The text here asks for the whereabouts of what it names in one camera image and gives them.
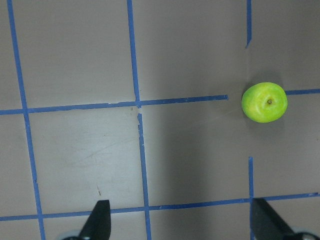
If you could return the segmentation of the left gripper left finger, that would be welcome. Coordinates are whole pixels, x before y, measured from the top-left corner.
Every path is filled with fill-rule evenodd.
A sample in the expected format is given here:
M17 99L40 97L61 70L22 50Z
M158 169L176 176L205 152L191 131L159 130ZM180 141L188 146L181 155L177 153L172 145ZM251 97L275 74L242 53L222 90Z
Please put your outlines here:
M111 236L111 209L109 200L99 200L78 238L80 240L108 240Z

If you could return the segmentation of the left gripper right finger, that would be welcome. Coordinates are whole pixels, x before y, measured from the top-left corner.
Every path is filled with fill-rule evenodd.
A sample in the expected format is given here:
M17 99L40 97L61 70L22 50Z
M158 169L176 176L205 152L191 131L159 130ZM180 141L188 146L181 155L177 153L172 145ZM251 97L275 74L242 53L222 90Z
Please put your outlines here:
M292 228L264 198L253 198L250 229L256 240L285 240L294 235Z

